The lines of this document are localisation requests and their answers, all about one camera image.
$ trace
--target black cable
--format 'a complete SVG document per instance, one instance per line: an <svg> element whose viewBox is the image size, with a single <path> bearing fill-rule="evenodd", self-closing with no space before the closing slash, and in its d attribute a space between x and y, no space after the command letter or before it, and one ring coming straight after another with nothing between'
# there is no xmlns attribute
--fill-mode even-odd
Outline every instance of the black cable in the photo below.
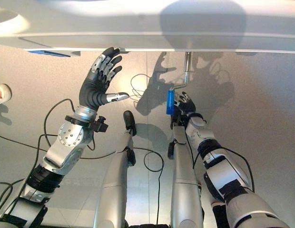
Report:
<svg viewBox="0 0 295 228"><path fill-rule="evenodd" d="M10 191L9 191L9 193L7 194L7 196L6 196L6 198L4 199L4 201L0 204L0 210L1 210L1 208L5 205L5 203L7 202L7 200L8 200L8 198L10 197L10 195L11 195L11 193L12 193L12 191L13 191L13 185L15 185L16 183L19 183L19 182L21 182L22 180L24 180L24 179L20 179L20 180L17 180L17 181L15 181L15 182L13 182L13 183L6 183L6 184L8 184L9 186L2 192L2 194L0 195L0 202L2 201L2 199L3 199L3 197L4 197L4 195L6 194L6 192L8 191L8 189L10 189Z"/></svg>
<svg viewBox="0 0 295 228"><path fill-rule="evenodd" d="M112 155L112 154L114 154L114 153L116 153L116 151L114 151L114 152L112 152L112 153L109 153L109 154L106 154L106 155L103 155L103 156L101 156L101 157L96 157L96 158L82 158L81 157L81 159L100 159L100 158L105 158L105 157L107 157L107 156L110 156L110 155Z"/></svg>
<svg viewBox="0 0 295 228"><path fill-rule="evenodd" d="M197 159L198 159L199 154L200 154L200 153L198 152L197 155L196 155L195 161L194 161L194 163L193 163L193 169L194 169L194 167L195 167L195 164L196 164L196 161L197 161Z"/></svg>
<svg viewBox="0 0 295 228"><path fill-rule="evenodd" d="M46 122L47 122L47 119L48 119L48 116L50 115L50 113L53 111L53 109L55 109L55 107L57 107L59 104L63 103L64 101L69 101L70 102L70 105L71 105L71 109L73 112L75 112L75 108L74 108L74 105L73 105L73 102L71 99L69 98L65 98L59 102L57 102L54 106L51 107L51 109L48 111L48 113L46 114L45 116L45 119L44 119L44 124L43 124L43 130L44 130L44 135L45 135L45 139L46 139L46 142L48 144L49 147L51 147L51 144L49 142L49 139L48 139L48 136L47 136L47 132L46 132ZM94 139L94 134L93 134L93 137L92 137L92 143L93 143L93 148L91 148L90 146L87 145L87 147L91 150L91 151L94 151L95 148L96 148L96 144L95 144L95 139Z"/></svg>
<svg viewBox="0 0 295 228"><path fill-rule="evenodd" d="M4 194L6 193L6 191L8 190L8 189L10 189L10 192L8 193L8 195L6 196L6 198L5 198L5 201L8 199L8 197L10 196L10 194L12 193L12 191L13 191L13 186L10 184L10 183L7 183L7 182L0 182L0 184L5 184L5 185L8 185L8 187L3 191L3 193L1 194L1 196L0 196L0 201L1 201L1 199L3 198L3 196L4 196Z"/></svg>
<svg viewBox="0 0 295 228"><path fill-rule="evenodd" d="M55 107L57 107L59 104L63 103L64 101L69 101L69 102L70 102L70 105L71 105L71 109L72 109L72 111L75 112L75 108L74 108L74 106L73 106L73 102L72 102L72 100L69 99L69 98L65 98L65 99L63 99L63 100L57 102L57 103L56 103L54 106L52 106L52 108L48 111L48 113L46 114L45 119L44 119L44 125L43 125L43 128L44 128L45 139L46 139L46 142L47 142L47 144L48 144L49 147L51 147L51 144L50 144L50 142L49 142L49 139L48 139L48 137L47 137L47 133L46 133L46 121L47 121L48 116L49 116L50 113L52 112L52 110L53 110Z"/></svg>
<svg viewBox="0 0 295 228"><path fill-rule="evenodd" d="M188 144L188 146L190 147L191 156L192 156L192 164L193 164L193 169L194 169L194 157L193 157L193 151L192 151L192 147L191 147L191 144L190 144L188 138L187 138L187 144Z"/></svg>
<svg viewBox="0 0 295 228"><path fill-rule="evenodd" d="M38 163L38 159L39 159L39 145L40 145L40 142L41 142L41 138L42 138L43 136L45 136L45 135L44 135L44 134L41 134L41 135L39 136L39 139L38 139L38 146L37 146L37 153L36 153L36 157L35 157L34 164L33 164L32 168L31 168L31 171L30 171L29 175L27 176L27 178L26 178L26 180L25 180L25 182L24 182L24 184L23 184L23 186L22 186L22 188L21 188L21 190L20 190L20 192L19 192L17 198L14 200L13 205L12 205L12 208L11 208L10 211L8 212L8 215L10 215L11 212L13 211L13 209L15 208L15 205L16 205L17 202L19 201L20 195L21 195L22 192L24 191L24 188L25 188L25 186L26 186L26 183L27 183L28 179L29 179L30 176L32 175L32 173L33 173L33 171L34 171L34 169L35 169L35 167L36 167L36 165L37 165L37 163Z"/></svg>
<svg viewBox="0 0 295 228"><path fill-rule="evenodd" d="M256 190L255 190L255 186L254 186L253 175L252 175L251 167L250 167L249 162L247 161L247 159L243 155L241 155L239 153L236 153L236 152L234 152L233 150L231 150L229 148L226 148L226 147L220 147L220 148L224 149L224 150L227 150L227 151L230 151L231 153L239 156L240 158L242 158L246 162L248 170L249 170L250 178L251 178L252 192L255 192Z"/></svg>
<svg viewBox="0 0 295 228"><path fill-rule="evenodd" d="M140 147L134 147L134 149L140 149L140 150L149 151L149 153L147 153L147 154L144 156L144 159L143 159L144 166L145 166L148 170L150 170L151 172L160 172L160 175L159 175L159 177L158 177L158 207L157 207L157 220L156 220L156 225L157 225L157 224L158 224L158 217L159 217L160 177L161 177L161 174L162 174L162 171L163 171L163 167L165 166L165 162L163 161L162 156L161 156L159 153L157 153L157 152L155 152L155 151L153 151L153 150L146 149L146 148L140 148ZM160 168L159 170L152 170L152 169L150 169L150 168L147 166L147 164L146 164L146 156L148 156L150 153L155 153L155 154L157 154L157 155L161 158L162 166L161 166L161 168Z"/></svg>
<svg viewBox="0 0 295 228"><path fill-rule="evenodd" d="M22 143L22 142L18 142L18 141L12 140L12 139L8 139L8 138L6 138L6 137L4 137L4 136L1 136L1 135L0 135L0 138L2 138L2 139L6 139L6 140L8 140L8 141L11 141L11 142L14 142L14 143L18 143L18 144L21 144L21 145L24 145L24 146L28 146L28 147L31 147L31 148L34 148L34 149L37 149L37 147L35 147L35 146L30 146L30 145L24 144L24 143Z"/></svg>

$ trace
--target blue object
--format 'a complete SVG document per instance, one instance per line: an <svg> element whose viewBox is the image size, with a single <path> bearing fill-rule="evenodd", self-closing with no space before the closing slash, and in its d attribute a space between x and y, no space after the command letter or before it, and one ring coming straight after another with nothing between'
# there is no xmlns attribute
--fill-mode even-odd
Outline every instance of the blue object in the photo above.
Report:
<svg viewBox="0 0 295 228"><path fill-rule="evenodd" d="M174 90L169 90L167 92L167 114L174 114Z"/></svg>
<svg viewBox="0 0 295 228"><path fill-rule="evenodd" d="M70 57L69 55L64 55L64 54L56 53L56 52L52 52L52 51L38 50L38 51L28 51L28 52L34 53L34 54L47 55L47 56Z"/></svg>

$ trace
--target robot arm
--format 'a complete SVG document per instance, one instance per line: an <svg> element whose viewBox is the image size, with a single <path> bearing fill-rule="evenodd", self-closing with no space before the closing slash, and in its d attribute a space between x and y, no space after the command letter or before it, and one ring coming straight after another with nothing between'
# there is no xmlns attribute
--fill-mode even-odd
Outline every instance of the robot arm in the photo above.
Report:
<svg viewBox="0 0 295 228"><path fill-rule="evenodd" d="M205 128L202 115L186 93L180 96L172 120L184 124L190 143L197 149L206 168L204 179L210 193L226 204L230 228L288 228L272 208L249 187L248 177L216 140L212 131Z"/></svg>
<svg viewBox="0 0 295 228"><path fill-rule="evenodd" d="M20 197L14 197L0 214L0 227L35 228L47 212L49 201L64 176L80 159L84 148L90 143L93 132L105 132L105 118L97 121L99 106L128 98L126 93L106 94L110 81L122 67L119 49L108 48L94 62L79 93L80 106L72 116L66 116L58 137L21 188Z"/></svg>

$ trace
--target blue cylindrical object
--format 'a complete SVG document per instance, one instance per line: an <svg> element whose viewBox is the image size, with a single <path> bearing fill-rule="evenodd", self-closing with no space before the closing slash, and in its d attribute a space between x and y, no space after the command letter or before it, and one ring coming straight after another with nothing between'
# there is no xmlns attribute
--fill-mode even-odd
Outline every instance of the blue cylindrical object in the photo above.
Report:
<svg viewBox="0 0 295 228"><path fill-rule="evenodd" d="M167 92L167 114L174 114L174 90L169 90Z"/></svg>

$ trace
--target metal rod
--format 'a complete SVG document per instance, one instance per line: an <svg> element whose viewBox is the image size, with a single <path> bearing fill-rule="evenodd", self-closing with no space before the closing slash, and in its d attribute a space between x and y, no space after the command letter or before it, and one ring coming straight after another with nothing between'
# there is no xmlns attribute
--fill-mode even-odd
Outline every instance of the metal rod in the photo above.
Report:
<svg viewBox="0 0 295 228"><path fill-rule="evenodd" d="M188 79L189 79L189 72L191 70L191 58L192 58L192 52L185 52L185 63L184 63L184 83L181 85L174 85L170 88L170 90L176 90L181 89L187 86Z"/></svg>

